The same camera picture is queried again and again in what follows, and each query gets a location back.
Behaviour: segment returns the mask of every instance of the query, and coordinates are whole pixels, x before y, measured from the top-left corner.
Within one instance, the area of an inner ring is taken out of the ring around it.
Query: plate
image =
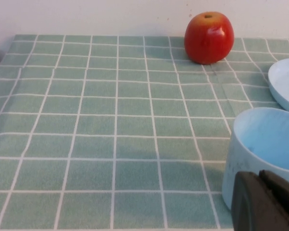
[[[273,64],[268,76],[271,94],[285,110],[289,111],[289,59]]]

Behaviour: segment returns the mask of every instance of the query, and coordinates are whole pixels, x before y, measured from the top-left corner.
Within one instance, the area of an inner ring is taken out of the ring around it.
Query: red apple
[[[204,12],[189,22],[184,36],[188,57],[199,64],[212,64],[226,57],[234,44],[229,19],[220,12]]]

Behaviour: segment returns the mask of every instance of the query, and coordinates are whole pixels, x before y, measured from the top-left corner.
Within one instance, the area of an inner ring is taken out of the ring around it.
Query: bowl rim
[[[281,171],[284,171],[284,172],[289,172],[289,169],[286,169],[286,168],[283,168],[283,167],[279,167],[279,166],[276,166],[276,165],[273,165],[263,159],[261,159],[259,156],[257,156],[255,153],[251,152],[244,144],[243,142],[241,141],[241,139],[239,139],[237,133],[235,132],[235,128],[237,127],[237,124],[239,123],[239,120],[246,114],[250,114],[250,113],[253,113],[253,111],[276,111],[276,112],[279,112],[279,113],[284,113],[284,114],[288,114],[289,115],[289,111],[285,111],[285,110],[282,110],[282,109],[278,109],[278,108],[272,108],[272,107],[257,107],[257,108],[250,108],[250,109],[247,109],[243,112],[241,112],[236,118],[235,118],[235,121],[234,121],[234,124],[233,124],[233,129],[232,129],[232,135],[235,136],[236,140],[239,142],[239,144],[242,146],[242,148],[250,155],[252,155],[253,157],[255,157],[256,159],[258,159],[260,162],[263,162],[265,163],[266,165],[269,165],[273,168],[276,168],[276,169],[279,169]]]

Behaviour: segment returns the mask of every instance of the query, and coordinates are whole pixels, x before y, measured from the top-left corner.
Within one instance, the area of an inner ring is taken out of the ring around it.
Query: black object
[[[271,171],[236,174],[234,231],[289,231],[289,182]]]

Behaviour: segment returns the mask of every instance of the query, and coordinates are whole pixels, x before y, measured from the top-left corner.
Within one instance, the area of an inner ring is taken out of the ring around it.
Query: light blue bowl
[[[222,195],[231,209],[238,171],[270,170],[289,181],[289,112],[249,109],[234,122],[223,176]]]
[[[268,76],[271,94],[283,108],[289,111],[289,59],[273,64]]]

